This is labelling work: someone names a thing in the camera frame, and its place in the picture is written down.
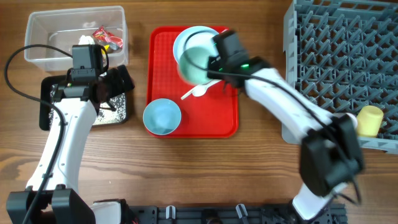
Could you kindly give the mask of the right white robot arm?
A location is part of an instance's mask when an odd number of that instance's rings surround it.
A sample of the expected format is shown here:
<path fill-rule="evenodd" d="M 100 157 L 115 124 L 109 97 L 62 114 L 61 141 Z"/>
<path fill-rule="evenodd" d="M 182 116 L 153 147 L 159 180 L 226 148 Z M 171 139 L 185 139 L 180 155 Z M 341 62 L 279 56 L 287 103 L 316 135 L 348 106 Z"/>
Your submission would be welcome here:
<path fill-rule="evenodd" d="M 335 115 L 313 104 L 291 87 L 276 68 L 250 57 L 233 30 L 212 38 L 217 56 L 210 57 L 207 75 L 242 88 L 270 111 L 300 144 L 299 172 L 303 181 L 292 200 L 295 222 L 316 219 L 364 169 L 356 134 L 357 121 L 349 113 Z"/>

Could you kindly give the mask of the yellow plastic cup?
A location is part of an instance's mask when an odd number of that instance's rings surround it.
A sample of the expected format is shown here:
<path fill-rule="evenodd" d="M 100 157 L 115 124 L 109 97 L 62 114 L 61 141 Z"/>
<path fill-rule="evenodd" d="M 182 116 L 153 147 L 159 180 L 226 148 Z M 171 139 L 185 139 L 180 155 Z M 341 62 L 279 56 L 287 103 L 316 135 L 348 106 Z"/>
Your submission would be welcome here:
<path fill-rule="evenodd" d="M 367 138 L 375 138 L 381 127 L 384 113 L 376 106 L 364 106 L 357 115 L 357 134 Z"/>

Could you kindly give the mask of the green bowl with rice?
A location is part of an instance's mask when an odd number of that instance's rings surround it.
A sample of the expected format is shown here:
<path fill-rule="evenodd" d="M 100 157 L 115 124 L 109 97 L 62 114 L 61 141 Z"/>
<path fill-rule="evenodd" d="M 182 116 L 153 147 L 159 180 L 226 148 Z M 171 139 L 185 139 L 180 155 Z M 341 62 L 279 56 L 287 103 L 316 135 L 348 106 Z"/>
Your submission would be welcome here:
<path fill-rule="evenodd" d="M 195 46 L 175 53 L 180 76 L 190 85 L 204 85 L 211 81 L 204 68 L 208 68 L 209 57 L 217 56 L 217 51 L 210 47 Z"/>

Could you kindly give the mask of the red snack wrapper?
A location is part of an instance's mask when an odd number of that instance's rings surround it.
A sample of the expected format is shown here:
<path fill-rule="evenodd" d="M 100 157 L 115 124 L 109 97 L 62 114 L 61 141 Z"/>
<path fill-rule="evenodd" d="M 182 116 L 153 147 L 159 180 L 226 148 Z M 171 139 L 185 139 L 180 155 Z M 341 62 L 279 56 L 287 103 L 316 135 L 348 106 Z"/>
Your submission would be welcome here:
<path fill-rule="evenodd" d="M 94 39 L 98 40 L 104 45 L 108 45 L 112 50 L 123 48 L 122 38 L 115 36 L 113 33 L 107 31 L 104 26 L 99 27 L 93 32 Z"/>

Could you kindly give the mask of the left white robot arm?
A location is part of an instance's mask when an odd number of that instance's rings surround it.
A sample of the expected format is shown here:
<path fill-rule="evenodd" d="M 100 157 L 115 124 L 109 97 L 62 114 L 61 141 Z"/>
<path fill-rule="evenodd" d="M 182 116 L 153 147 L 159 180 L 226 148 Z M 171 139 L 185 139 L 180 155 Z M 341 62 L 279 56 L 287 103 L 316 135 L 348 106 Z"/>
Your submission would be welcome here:
<path fill-rule="evenodd" d="M 100 105 L 134 88 L 124 65 L 109 68 L 101 45 L 74 45 L 65 78 L 52 99 L 53 109 L 42 157 L 25 190 L 11 192 L 6 210 L 13 223 L 138 223 L 124 199 L 87 205 L 78 194 L 78 175 L 87 137 Z"/>

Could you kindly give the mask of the white tissue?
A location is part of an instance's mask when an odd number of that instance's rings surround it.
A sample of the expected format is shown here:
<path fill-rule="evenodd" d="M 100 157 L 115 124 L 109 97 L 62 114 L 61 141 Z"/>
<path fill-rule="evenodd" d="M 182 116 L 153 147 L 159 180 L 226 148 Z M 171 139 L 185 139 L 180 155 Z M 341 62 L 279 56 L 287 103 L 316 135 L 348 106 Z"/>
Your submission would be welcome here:
<path fill-rule="evenodd" d="M 88 35 L 82 35 L 79 38 L 79 43 L 78 45 L 94 45 L 95 41 L 91 36 Z"/>

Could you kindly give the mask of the light blue bowl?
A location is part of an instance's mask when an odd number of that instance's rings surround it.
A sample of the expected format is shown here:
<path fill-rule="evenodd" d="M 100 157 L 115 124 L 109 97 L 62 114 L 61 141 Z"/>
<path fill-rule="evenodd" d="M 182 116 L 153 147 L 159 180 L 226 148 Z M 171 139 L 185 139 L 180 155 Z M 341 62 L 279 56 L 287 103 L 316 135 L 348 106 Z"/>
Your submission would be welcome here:
<path fill-rule="evenodd" d="M 182 112 L 172 100 L 159 98 L 150 102 L 143 112 L 146 129 L 155 135 L 165 136 L 174 132 L 180 125 Z"/>

